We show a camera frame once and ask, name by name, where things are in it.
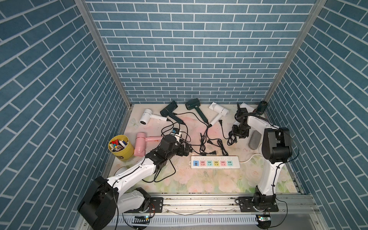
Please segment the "white power strip coloured sockets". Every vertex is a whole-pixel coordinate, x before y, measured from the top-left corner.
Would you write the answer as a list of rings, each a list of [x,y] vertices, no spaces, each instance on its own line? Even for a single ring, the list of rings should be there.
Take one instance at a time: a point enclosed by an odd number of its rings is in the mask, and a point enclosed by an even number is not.
[[[192,169],[240,169],[238,156],[191,156]]]

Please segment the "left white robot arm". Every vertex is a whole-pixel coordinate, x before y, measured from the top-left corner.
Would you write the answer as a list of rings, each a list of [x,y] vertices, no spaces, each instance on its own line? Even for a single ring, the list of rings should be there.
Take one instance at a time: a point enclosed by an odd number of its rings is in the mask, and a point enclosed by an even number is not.
[[[114,216],[130,210],[145,211],[150,195],[137,188],[128,192],[139,181],[158,173],[175,155],[188,156],[189,143],[176,135],[166,135],[160,144],[131,168],[107,179],[94,179],[78,205],[78,212],[94,230],[101,230]]]

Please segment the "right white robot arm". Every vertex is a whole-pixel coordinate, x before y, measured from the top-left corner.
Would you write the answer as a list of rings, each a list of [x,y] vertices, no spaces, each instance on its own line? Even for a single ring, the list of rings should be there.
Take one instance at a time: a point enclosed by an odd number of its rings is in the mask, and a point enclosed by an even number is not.
[[[248,145],[253,149],[261,147],[264,167],[252,201],[245,204],[251,206],[249,210],[278,211],[275,185],[283,164],[292,155],[290,132],[286,127],[274,126],[266,118],[249,112],[248,108],[245,104],[237,105],[232,135],[239,139],[249,138]]]

